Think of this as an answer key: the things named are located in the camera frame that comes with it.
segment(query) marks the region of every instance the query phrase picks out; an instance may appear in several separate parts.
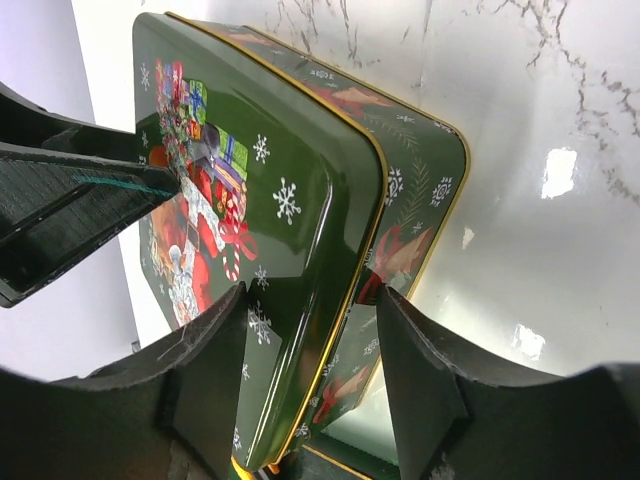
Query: christmas illustration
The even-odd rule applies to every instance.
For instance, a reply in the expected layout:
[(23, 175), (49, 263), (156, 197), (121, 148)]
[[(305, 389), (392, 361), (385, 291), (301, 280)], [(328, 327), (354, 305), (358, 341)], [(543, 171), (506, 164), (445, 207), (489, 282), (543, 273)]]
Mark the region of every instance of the christmas illustration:
[(148, 161), (172, 168), (182, 194), (151, 214), (150, 256), (182, 326), (213, 304), (216, 259), (236, 282), (242, 259), (257, 258), (245, 220), (248, 150), (207, 123), (207, 88), (184, 79), (180, 62), (158, 60), (156, 84), (162, 145), (151, 148)]

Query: pine branch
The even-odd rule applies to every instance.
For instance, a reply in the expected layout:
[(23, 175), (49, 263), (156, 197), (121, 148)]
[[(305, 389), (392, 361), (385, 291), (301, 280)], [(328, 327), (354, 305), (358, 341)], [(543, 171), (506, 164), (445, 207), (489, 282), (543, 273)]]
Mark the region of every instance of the pine branch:
[(404, 230), (416, 219), (420, 208), (424, 205), (429, 191), (429, 169), (421, 158), (416, 158), (412, 164), (411, 185), (407, 191), (407, 200), (400, 210), (398, 225)]
[(407, 150), (410, 150), (414, 154), (418, 152), (418, 139), (408, 128), (396, 125), (394, 123), (389, 123), (387, 122), (385, 117), (381, 115), (365, 113), (363, 115), (363, 118), (373, 123), (374, 125), (382, 127), (384, 130), (388, 131), (391, 135), (396, 137), (400, 141), (400, 143), (402, 143), (402, 146)]

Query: wrapped present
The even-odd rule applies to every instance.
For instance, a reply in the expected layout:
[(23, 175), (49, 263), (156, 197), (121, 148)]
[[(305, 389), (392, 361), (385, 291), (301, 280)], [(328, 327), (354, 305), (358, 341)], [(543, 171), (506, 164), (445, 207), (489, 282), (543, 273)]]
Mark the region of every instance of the wrapped present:
[(214, 170), (216, 178), (222, 182), (229, 191), (240, 192), (242, 190), (241, 185), (244, 182), (243, 178), (227, 162), (222, 162), (217, 159)]
[(200, 124), (198, 122), (196, 122), (195, 120), (189, 119), (187, 121), (186, 128), (187, 128), (187, 133), (191, 138), (193, 138), (194, 140), (200, 140), (200, 138), (202, 137), (202, 128), (200, 127)]
[(189, 105), (191, 100), (191, 91), (189, 90), (189, 82), (182, 80), (180, 82), (180, 103)]
[(162, 90), (162, 84), (164, 80), (164, 66), (162, 65), (162, 61), (160, 59), (156, 60), (156, 85), (158, 87), (158, 91)]
[(164, 65), (164, 75), (162, 77), (162, 93), (170, 98), (173, 94), (173, 67), (171, 64)]
[(231, 192), (221, 181), (215, 180), (214, 195), (217, 199), (216, 209), (224, 215), (227, 211), (227, 202), (231, 199)]
[(220, 131), (220, 157), (226, 163), (232, 165), (235, 163), (240, 171), (246, 171), (247, 159), (249, 151), (247, 148), (235, 141), (232, 135), (229, 135), (222, 129)]
[[(462, 185), (465, 144), (442, 121), (245, 27), (143, 14), (136, 64), (156, 56), (182, 62), (189, 79), (187, 121), (167, 151), (195, 158), (203, 175), (177, 200), (197, 215), (168, 212), (141, 229), (140, 268), (153, 292), (169, 291), (171, 279), (145, 266), (150, 230), (193, 247), (184, 268), (199, 312), (247, 283), (233, 456), (253, 472), (358, 404), (379, 371), (377, 292), (409, 296), (419, 281)], [(155, 98), (136, 89), (138, 133), (160, 143)], [(171, 299), (156, 301), (176, 324)]]
[(180, 86), (182, 84), (182, 62), (173, 62), (172, 88), (173, 98), (180, 100)]
[(240, 176), (242, 180), (244, 181), (247, 180), (247, 171), (244, 168), (242, 168), (238, 162), (233, 160), (231, 162), (231, 168), (235, 170), (235, 172)]
[(200, 125), (204, 125), (207, 118), (207, 89), (202, 82), (190, 80), (189, 91), (191, 95), (189, 114)]

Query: red bow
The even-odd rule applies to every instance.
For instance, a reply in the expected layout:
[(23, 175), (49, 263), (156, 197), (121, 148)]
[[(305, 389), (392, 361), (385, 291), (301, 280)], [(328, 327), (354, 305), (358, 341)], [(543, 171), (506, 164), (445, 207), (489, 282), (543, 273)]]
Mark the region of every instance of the red bow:
[(249, 260), (255, 260), (258, 256), (258, 245), (247, 229), (247, 222), (242, 222), (238, 233), (233, 231), (233, 225), (231, 219), (227, 218), (225, 222), (220, 226), (220, 236), (225, 243), (237, 245), (245, 257)]
[(342, 388), (343, 383), (344, 382), (340, 378), (337, 378), (334, 381), (329, 382), (329, 384), (324, 387), (324, 391), (322, 392), (322, 406), (314, 415), (313, 423), (320, 423), (325, 419), (327, 415), (329, 415), (329, 412), (338, 401), (336, 399), (336, 393), (338, 393), (338, 390)]
[(394, 225), (389, 230), (387, 230), (380, 239), (378, 248), (376, 248), (373, 273), (371, 277), (369, 277), (369, 280), (367, 281), (365, 286), (362, 288), (360, 295), (358, 295), (356, 303), (359, 303), (360, 305), (368, 305), (371, 302), (371, 299), (375, 296), (380, 285), (387, 281), (387, 272), (384, 267), (387, 263), (387, 260), (402, 247), (402, 243), (400, 243), (401, 233), (402, 229), (400, 228), (400, 226)]

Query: santa's red suit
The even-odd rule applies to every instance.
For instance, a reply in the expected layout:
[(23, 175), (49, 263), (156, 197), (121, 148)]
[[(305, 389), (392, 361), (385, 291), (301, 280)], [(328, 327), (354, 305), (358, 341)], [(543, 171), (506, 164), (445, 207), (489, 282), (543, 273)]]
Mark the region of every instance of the santa's red suit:
[(212, 263), (225, 242), (212, 207), (209, 175), (202, 168), (193, 166), (190, 166), (189, 173), (189, 179), (182, 179), (183, 194), (177, 197), (176, 215), (166, 218), (162, 232), (157, 234), (164, 237), (165, 245), (180, 248), (182, 268), (193, 278), (197, 313), (200, 314), (213, 304), (210, 286)]

